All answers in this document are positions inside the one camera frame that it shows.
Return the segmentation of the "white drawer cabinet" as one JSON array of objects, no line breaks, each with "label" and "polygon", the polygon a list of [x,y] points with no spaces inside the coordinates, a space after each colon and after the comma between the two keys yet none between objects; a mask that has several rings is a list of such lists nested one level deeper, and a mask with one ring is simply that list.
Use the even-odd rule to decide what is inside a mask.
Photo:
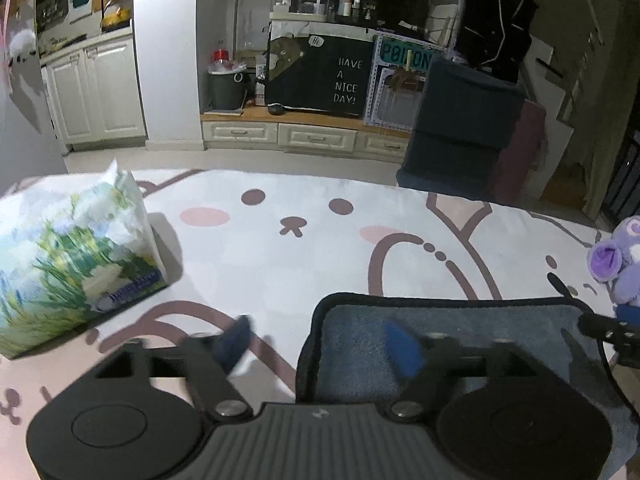
[{"label": "white drawer cabinet", "polygon": [[262,107],[247,108],[239,116],[206,113],[201,126],[206,148],[401,162],[409,144],[408,133],[367,126],[359,119],[297,112],[272,116]]}]

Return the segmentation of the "purple plush toy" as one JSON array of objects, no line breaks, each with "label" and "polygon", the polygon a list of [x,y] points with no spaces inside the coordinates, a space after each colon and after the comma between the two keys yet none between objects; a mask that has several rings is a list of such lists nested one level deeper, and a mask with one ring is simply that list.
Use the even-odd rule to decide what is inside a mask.
[{"label": "purple plush toy", "polygon": [[611,286],[614,304],[639,305],[640,219],[632,216],[616,226],[607,240],[594,244],[587,257],[588,270],[599,283]]}]

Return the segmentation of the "poison sign board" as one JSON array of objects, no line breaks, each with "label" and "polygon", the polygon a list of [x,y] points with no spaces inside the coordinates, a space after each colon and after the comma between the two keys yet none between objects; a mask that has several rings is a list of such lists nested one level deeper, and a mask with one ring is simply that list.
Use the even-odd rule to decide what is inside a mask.
[{"label": "poison sign board", "polygon": [[375,36],[363,122],[410,132],[420,110],[431,60],[444,49],[430,42],[379,32]]}]

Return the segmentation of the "black have a nice day cloth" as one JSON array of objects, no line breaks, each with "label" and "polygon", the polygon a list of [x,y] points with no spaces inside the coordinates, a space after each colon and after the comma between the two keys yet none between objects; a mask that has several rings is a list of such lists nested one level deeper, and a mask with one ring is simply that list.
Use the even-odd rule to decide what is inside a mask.
[{"label": "black have a nice day cloth", "polygon": [[367,29],[274,23],[268,41],[266,105],[360,118],[373,50],[374,35]]}]

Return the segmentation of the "white kitchen cabinet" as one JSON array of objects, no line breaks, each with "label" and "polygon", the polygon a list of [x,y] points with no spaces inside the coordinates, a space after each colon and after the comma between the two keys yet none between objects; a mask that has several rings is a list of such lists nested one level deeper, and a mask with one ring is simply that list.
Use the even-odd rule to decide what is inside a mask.
[{"label": "white kitchen cabinet", "polygon": [[131,30],[72,44],[40,65],[55,132],[66,148],[146,139]]}]

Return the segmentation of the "dark blue chair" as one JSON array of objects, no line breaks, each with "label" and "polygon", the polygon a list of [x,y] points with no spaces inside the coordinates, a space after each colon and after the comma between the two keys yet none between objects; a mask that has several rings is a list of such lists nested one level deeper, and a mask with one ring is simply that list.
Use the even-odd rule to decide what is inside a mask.
[{"label": "dark blue chair", "polygon": [[525,100],[515,84],[434,58],[405,158],[402,188],[486,200]]}]

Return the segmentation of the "floral tissue pack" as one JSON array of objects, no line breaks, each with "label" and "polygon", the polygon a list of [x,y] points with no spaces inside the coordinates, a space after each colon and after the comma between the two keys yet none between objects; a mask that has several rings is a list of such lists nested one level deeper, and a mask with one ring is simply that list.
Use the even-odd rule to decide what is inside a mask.
[{"label": "floral tissue pack", "polygon": [[130,172],[52,176],[1,200],[1,354],[47,344],[165,288]]}]

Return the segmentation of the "black hanging jacket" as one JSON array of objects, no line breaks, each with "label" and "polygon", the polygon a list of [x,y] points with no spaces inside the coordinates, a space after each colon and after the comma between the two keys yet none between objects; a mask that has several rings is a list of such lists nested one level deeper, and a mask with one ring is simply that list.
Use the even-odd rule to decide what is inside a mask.
[{"label": "black hanging jacket", "polygon": [[454,50],[474,70],[515,84],[537,9],[535,0],[465,0]]}]

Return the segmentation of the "white shelf rack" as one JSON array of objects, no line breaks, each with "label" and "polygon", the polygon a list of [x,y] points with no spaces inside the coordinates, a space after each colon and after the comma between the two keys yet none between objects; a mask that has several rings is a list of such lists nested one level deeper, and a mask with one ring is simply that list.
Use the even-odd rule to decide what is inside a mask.
[{"label": "white shelf rack", "polygon": [[329,0],[271,0],[269,19],[324,23],[328,10]]}]

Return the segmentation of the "bunny pattern tablecloth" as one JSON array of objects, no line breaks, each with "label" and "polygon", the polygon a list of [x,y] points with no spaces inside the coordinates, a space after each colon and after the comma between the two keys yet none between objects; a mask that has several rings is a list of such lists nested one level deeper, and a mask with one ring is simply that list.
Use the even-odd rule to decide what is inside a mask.
[{"label": "bunny pattern tablecloth", "polygon": [[139,171],[169,284],[68,341],[1,364],[1,474],[32,479],[27,426],[123,342],[163,346],[246,314],[257,344],[235,374],[250,402],[287,401],[312,311],[334,292],[500,300],[550,297],[556,275],[598,313],[587,268],[602,233],[487,202],[351,180],[239,171]]}]

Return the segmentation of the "dark grey trash bin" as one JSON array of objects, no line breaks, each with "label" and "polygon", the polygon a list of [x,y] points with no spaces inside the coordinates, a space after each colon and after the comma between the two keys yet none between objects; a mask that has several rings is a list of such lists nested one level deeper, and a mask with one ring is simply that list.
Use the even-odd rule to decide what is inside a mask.
[{"label": "dark grey trash bin", "polygon": [[246,66],[207,70],[208,106],[212,110],[238,110],[247,96]]}]

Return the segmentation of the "grey microfiber towel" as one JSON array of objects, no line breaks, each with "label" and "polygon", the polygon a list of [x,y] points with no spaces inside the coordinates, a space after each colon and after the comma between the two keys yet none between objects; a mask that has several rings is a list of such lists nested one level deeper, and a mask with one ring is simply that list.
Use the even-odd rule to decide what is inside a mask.
[{"label": "grey microfiber towel", "polygon": [[479,347],[506,339],[605,414],[613,448],[602,474],[609,477],[638,451],[639,413],[613,377],[602,344],[578,328],[578,318],[590,310],[566,297],[463,301],[337,292],[323,298],[312,314],[297,363],[296,399],[347,403],[396,396],[398,382],[384,344],[389,318],[420,337],[442,333]]}]

